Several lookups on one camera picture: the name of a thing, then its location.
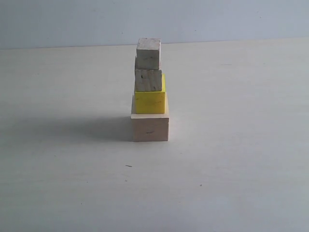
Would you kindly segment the yellow painted wooden cube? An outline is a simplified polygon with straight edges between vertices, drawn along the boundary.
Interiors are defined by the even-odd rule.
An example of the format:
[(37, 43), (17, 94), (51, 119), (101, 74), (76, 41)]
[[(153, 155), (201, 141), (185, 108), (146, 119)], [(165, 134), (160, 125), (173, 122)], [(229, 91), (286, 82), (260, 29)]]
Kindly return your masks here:
[(165, 75), (162, 74), (161, 91), (134, 91), (133, 99), (136, 114), (166, 114), (168, 97)]

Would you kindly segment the large light wooden cube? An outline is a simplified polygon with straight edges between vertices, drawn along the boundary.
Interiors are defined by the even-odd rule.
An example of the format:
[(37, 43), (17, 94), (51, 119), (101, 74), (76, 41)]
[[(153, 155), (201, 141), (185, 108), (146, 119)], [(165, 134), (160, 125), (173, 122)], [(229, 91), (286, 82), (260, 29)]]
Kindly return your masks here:
[(135, 96), (132, 95), (131, 115), (134, 142), (169, 140), (169, 103), (165, 96), (164, 114), (136, 114)]

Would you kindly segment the medium plain wooden cube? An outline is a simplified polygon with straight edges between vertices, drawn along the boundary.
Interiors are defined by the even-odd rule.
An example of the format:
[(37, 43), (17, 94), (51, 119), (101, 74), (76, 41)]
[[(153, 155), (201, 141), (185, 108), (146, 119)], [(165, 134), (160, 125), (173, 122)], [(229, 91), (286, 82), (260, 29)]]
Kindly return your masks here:
[(162, 71), (135, 69), (135, 90), (139, 92), (162, 91)]

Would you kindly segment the small wooden cube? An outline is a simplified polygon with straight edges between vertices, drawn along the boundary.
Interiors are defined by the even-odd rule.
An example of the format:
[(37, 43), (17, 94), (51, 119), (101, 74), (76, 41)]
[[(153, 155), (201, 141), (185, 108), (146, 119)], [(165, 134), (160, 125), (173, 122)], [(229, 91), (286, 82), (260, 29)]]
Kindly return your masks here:
[(136, 68), (144, 70), (160, 70), (161, 39), (139, 38), (136, 48)]

